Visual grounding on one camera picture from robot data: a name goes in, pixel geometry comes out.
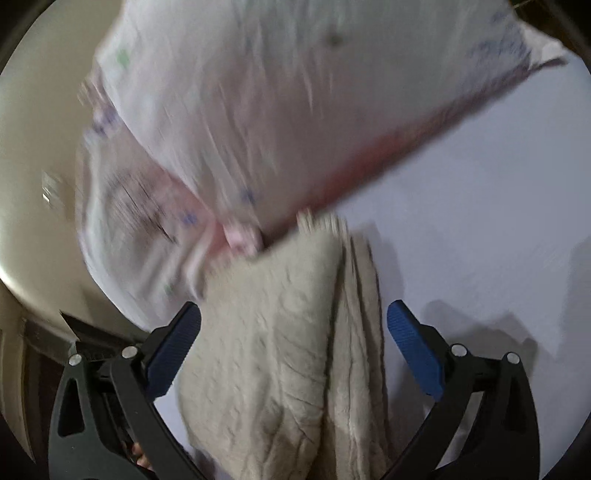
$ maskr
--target mattress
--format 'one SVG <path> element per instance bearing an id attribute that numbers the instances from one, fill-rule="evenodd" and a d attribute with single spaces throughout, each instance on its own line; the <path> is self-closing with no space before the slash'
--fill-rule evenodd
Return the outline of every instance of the mattress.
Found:
<path id="1" fill-rule="evenodd" d="M 475 355 L 520 354 L 537 409 L 542 475 L 591 404 L 590 124 L 591 76 L 570 55 L 334 208 L 370 241 L 384 314 L 404 299 L 423 323 Z M 385 365 L 390 435 L 400 453 L 433 403 L 389 336 Z M 176 389 L 156 407 L 192 450 Z M 459 452 L 477 407 L 474 395 L 443 463 Z"/>

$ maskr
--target folded cloth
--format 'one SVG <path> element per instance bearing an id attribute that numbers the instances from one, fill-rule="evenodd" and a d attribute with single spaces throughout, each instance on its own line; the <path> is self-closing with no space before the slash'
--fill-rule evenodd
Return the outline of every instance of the folded cloth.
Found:
<path id="1" fill-rule="evenodd" d="M 331 216 L 207 279 L 179 375 L 193 445 L 235 480 L 380 478 L 382 330 L 367 243 Z"/>

